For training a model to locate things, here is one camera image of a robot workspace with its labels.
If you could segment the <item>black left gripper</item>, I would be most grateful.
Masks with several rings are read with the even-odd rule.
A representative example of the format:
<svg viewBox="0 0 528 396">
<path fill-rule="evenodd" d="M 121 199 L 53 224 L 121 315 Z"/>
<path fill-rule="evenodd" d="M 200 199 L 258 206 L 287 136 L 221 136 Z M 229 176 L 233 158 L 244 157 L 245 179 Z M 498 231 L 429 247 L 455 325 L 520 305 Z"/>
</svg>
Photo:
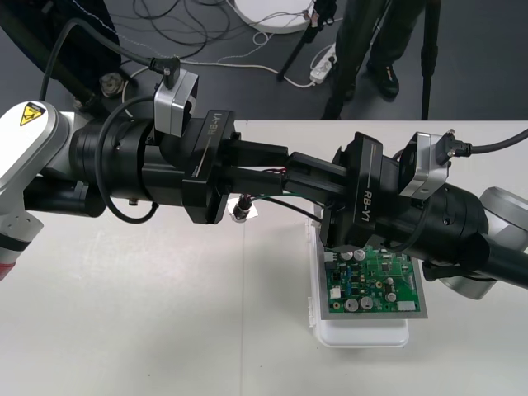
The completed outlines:
<svg viewBox="0 0 528 396">
<path fill-rule="evenodd" d="M 183 136 L 166 135 L 160 144 L 163 158 L 177 174 L 176 192 L 195 224 L 217 224 L 223 217 L 227 196 L 218 186 L 222 167 L 221 145 L 233 131 L 234 113 L 209 111 L 203 119 L 191 119 Z M 282 193 L 282 176 L 238 167 L 278 167 L 289 157 L 288 148 L 244 140 L 224 144 L 224 159 L 234 167 L 222 168 L 222 183 L 230 193 Z"/>
</svg>

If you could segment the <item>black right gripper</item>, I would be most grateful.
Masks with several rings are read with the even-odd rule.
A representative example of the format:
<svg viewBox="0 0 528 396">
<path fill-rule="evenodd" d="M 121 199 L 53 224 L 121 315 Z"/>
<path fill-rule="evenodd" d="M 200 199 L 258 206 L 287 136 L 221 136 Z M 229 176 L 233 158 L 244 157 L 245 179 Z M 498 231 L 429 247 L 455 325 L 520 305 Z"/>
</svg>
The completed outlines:
<svg viewBox="0 0 528 396">
<path fill-rule="evenodd" d="M 302 196 L 336 196 L 323 216 L 320 239 L 331 250 L 363 248 L 375 235 L 383 189 L 394 189 L 397 163 L 383 144 L 357 132 L 334 164 L 304 153 L 288 158 L 284 188 Z M 343 186 L 334 182 L 343 182 Z"/>
</svg>

